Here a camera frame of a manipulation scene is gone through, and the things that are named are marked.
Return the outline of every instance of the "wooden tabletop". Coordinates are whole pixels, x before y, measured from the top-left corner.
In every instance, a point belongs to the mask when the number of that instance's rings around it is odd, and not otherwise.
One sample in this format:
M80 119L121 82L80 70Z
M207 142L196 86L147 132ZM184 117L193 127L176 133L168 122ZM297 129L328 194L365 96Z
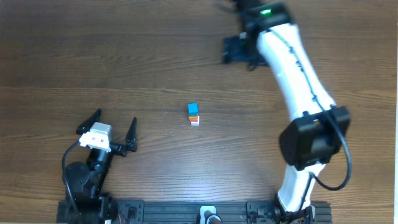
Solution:
M395 2L287 1L321 82L352 114L352 179L312 194L331 203L335 223L392 223ZM220 64L237 21L216 0L0 1L0 221L55 221L62 155L97 108L120 142L138 118L138 151L115 158L106 181L116 197L272 199L288 114L269 68ZM345 170L341 152L320 177L338 185Z

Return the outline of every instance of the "white block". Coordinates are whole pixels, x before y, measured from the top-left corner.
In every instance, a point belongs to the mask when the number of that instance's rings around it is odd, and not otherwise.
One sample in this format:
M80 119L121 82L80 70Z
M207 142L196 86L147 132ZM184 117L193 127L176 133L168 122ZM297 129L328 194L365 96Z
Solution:
M200 117L198 116L198 122L191 122L191 126L199 126Z

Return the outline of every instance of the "green light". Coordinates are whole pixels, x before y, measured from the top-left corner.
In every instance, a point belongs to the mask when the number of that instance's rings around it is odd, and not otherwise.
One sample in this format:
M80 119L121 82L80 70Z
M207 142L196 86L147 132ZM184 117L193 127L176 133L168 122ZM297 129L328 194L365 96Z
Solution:
M263 16L269 16L271 15L272 11L270 9L265 9L263 11L260 11L260 14Z

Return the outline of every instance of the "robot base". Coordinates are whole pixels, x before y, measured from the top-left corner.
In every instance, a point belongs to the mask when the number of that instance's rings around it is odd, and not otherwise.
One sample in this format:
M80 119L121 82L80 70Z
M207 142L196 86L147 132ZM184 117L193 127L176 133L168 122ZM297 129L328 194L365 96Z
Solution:
M117 202L121 221L125 224L197 224L199 223L198 215L202 206L215 206L223 223L274 223L271 219L274 207L271 201L144 202L142 200L117 200ZM332 223L329 203L312 202L312 205L315 207L315 219L310 220L311 224ZM296 220L292 223L308 223L308 221L301 219L301 221Z

